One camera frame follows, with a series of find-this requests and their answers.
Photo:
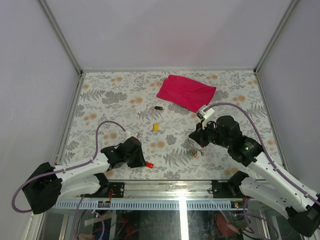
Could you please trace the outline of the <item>red key tag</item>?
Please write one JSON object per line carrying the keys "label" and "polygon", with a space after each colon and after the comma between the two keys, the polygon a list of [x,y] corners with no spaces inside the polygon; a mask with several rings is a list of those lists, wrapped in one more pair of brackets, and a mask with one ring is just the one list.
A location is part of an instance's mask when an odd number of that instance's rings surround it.
{"label": "red key tag", "polygon": [[153,165],[152,163],[150,163],[150,162],[146,162],[146,163],[145,163],[145,166],[146,166],[147,168],[150,168],[150,169],[152,169],[152,168],[154,167],[154,165]]}

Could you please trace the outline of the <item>large metal keyring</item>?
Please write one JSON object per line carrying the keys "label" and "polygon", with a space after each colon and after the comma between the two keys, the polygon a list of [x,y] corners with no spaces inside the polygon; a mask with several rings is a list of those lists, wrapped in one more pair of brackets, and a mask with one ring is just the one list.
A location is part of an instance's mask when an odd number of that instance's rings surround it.
{"label": "large metal keyring", "polygon": [[190,151],[193,152],[194,154],[196,153],[200,153],[202,156],[204,155],[204,152],[200,149],[200,148],[197,148],[192,142],[190,139],[188,139],[188,144],[190,145]]}

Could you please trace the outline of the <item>bunch of tagged keys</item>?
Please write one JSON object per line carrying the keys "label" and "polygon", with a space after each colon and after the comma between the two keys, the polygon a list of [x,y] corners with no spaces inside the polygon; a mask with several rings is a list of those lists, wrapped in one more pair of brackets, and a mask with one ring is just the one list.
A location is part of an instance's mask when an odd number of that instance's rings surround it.
{"label": "bunch of tagged keys", "polygon": [[190,150],[188,151],[188,155],[189,155],[191,158],[196,158],[197,155],[198,155],[198,150],[196,150],[196,149],[190,149]]}

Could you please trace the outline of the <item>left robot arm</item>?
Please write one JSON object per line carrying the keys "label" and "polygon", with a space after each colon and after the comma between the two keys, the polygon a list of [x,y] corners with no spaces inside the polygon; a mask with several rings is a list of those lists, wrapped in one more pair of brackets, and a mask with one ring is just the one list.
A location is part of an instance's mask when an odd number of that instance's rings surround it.
{"label": "left robot arm", "polygon": [[116,146],[103,148],[93,160],[57,166],[45,162],[28,178],[22,191],[31,211],[35,215],[41,214],[56,202],[72,197],[105,197],[109,193],[110,183],[104,173],[122,165],[130,168],[154,166],[145,161],[141,142],[132,136]]}

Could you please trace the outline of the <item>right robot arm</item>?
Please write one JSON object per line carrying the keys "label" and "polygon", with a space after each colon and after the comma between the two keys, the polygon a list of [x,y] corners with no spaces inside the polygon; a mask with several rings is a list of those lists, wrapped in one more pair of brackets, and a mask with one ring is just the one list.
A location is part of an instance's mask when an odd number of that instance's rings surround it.
{"label": "right robot arm", "polygon": [[230,115],[212,121],[201,114],[196,129],[189,135],[202,148],[214,144],[227,149],[233,160],[265,179],[259,185],[247,173],[238,171],[229,179],[228,192],[254,198],[280,213],[299,234],[311,237],[320,226],[320,195],[297,180],[273,159],[262,145],[242,134],[239,123]]}

